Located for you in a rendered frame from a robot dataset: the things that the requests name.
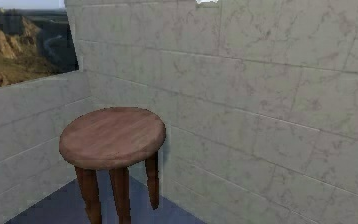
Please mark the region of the window with landscape view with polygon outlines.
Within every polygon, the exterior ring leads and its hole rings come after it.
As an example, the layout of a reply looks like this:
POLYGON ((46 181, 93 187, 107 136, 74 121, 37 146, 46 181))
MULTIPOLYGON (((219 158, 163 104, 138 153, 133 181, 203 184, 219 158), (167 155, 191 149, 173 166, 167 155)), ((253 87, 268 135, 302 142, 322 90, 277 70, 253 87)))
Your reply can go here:
POLYGON ((78 68, 66 10, 0 7, 0 87, 78 68))

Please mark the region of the round brown wooden stool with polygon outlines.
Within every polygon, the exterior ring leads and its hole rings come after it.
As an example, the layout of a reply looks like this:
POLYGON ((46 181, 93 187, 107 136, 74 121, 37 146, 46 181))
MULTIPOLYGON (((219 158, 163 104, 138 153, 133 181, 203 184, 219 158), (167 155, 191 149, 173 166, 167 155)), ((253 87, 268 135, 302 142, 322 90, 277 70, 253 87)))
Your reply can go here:
POLYGON ((110 107, 84 114, 68 124, 59 152, 73 165, 91 224, 102 224, 97 172, 109 172, 119 224, 131 224, 129 167, 144 162, 150 204, 159 206, 158 150, 166 127, 155 113, 138 107, 110 107))

